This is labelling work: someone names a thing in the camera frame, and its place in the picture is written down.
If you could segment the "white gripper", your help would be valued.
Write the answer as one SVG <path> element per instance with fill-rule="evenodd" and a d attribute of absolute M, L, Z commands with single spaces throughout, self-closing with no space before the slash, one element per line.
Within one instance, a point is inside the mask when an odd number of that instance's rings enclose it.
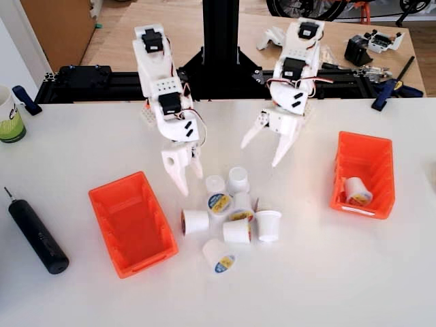
<path fill-rule="evenodd" d="M 174 143 L 161 151 L 163 164 L 182 195 L 189 195 L 185 167 L 191 166 L 197 178 L 203 178 L 200 145 L 195 142 Z"/>
<path fill-rule="evenodd" d="M 240 147 L 244 149 L 256 135 L 269 124 L 269 113 L 261 111 L 253 126 L 243 136 Z M 280 135 L 279 143 L 272 160 L 276 167 L 295 142 L 295 133 L 302 125 L 302 115 L 293 114 L 287 110 L 273 108 L 270 110 L 270 129 Z"/>

